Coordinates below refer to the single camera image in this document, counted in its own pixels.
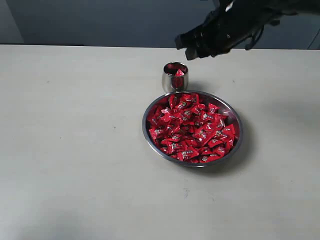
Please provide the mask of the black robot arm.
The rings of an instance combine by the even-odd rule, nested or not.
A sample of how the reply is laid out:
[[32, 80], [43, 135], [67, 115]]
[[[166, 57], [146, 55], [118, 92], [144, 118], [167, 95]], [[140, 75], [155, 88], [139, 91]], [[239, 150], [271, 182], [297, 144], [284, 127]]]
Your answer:
[[320, 14], [318, 0], [215, 0], [203, 23], [174, 42], [176, 49], [184, 49], [191, 61], [229, 53], [250, 40], [245, 50], [251, 50], [260, 40], [265, 25], [277, 26], [283, 16]]

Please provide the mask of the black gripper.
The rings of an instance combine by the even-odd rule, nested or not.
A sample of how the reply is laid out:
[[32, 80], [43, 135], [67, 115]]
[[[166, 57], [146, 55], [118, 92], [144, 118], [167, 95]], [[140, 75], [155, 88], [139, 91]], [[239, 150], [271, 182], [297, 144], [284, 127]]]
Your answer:
[[250, 50], [262, 36], [265, 24], [262, 0], [215, 0], [213, 3], [216, 8], [202, 26], [174, 39], [177, 50], [186, 49], [187, 60], [229, 53], [245, 40], [249, 40], [245, 49]]

